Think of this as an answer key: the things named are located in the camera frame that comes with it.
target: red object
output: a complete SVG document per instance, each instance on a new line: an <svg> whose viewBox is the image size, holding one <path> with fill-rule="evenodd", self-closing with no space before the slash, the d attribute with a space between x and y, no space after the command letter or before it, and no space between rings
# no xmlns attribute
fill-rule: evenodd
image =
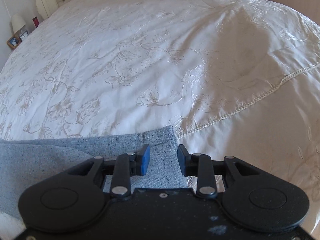
<svg viewBox="0 0 320 240"><path fill-rule="evenodd" d="M35 27L38 27L40 24L38 18L34 17L32 20L33 20L33 23L35 24Z"/></svg>

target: screw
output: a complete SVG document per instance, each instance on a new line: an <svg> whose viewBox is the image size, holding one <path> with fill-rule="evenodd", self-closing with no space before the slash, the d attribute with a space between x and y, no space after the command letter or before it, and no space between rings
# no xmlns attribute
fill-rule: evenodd
<svg viewBox="0 0 320 240"><path fill-rule="evenodd" d="M201 187L200 193L203 195L213 195L216 192L216 190L213 187Z"/></svg>
<svg viewBox="0 0 320 240"><path fill-rule="evenodd" d="M128 192L128 189L123 186L117 186L117 187L114 187L111 191L113 194L116 194L116 195L124 195Z"/></svg>
<svg viewBox="0 0 320 240"><path fill-rule="evenodd" d="M168 196L168 194L166 194L166 193L160 193L160 195L159 195L159 197L161 197L161 198L165 198L167 196Z"/></svg>

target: white lampshade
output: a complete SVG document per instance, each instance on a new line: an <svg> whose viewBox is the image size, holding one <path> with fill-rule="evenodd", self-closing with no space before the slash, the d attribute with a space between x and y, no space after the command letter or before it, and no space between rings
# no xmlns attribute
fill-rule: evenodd
<svg viewBox="0 0 320 240"><path fill-rule="evenodd" d="M17 33L24 25L26 25L26 22L20 14L15 14L11 17L11 24L13 32Z"/></svg>

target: white satin bedspread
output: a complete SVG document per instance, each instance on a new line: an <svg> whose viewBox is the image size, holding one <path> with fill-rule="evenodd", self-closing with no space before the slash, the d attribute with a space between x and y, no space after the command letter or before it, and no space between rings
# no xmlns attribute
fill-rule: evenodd
<svg viewBox="0 0 320 240"><path fill-rule="evenodd" d="M320 27L265 0L73 0L0 74L6 140L137 133L234 155L303 188L320 215Z"/></svg>

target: gray fabric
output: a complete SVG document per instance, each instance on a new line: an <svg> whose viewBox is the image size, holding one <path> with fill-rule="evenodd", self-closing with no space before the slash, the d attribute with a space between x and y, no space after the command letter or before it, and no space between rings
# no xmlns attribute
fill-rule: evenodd
<svg viewBox="0 0 320 240"><path fill-rule="evenodd" d="M132 189L183 188L177 160L177 141L172 126L138 134L93 138L0 141L0 210L21 219L17 207L21 193L31 185L80 162L103 156L115 158L150 145L150 163L144 177L131 178ZM109 191L111 177L104 188Z"/></svg>

